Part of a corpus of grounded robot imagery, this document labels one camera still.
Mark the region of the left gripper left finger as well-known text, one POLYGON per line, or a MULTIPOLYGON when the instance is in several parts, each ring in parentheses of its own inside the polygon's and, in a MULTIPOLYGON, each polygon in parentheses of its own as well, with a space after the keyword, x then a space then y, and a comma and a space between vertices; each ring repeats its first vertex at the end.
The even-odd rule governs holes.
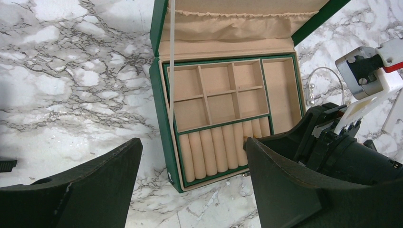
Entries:
POLYGON ((30 185, 0 189, 3 228, 123 228, 143 145, 133 138, 106 154, 30 185))

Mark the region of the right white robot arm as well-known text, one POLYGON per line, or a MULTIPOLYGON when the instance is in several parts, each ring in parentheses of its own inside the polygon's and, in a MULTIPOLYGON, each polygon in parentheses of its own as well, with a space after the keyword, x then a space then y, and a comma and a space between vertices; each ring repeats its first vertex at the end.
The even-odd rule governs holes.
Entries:
POLYGON ((362 185, 398 180, 403 165, 378 153, 371 140, 358 143, 361 121, 335 127, 347 106, 326 103, 308 109, 291 130, 259 141, 279 155, 326 176, 362 185))

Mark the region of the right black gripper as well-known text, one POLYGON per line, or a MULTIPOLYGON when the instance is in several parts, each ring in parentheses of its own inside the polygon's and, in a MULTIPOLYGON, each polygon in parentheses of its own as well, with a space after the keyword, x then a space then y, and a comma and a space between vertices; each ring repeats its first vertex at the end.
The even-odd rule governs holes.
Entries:
POLYGON ((334 103, 311 107, 291 130, 262 137, 258 141, 287 159, 320 170, 336 146, 345 137, 354 137, 360 128, 361 118, 335 133, 346 110, 347 105, 334 103))

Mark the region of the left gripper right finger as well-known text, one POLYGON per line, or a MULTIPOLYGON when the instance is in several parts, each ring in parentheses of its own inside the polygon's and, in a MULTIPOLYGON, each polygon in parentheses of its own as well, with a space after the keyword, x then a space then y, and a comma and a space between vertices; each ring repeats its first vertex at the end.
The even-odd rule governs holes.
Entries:
POLYGON ((263 228, 400 228, 403 181, 374 186, 301 166, 255 138, 245 143, 263 228))

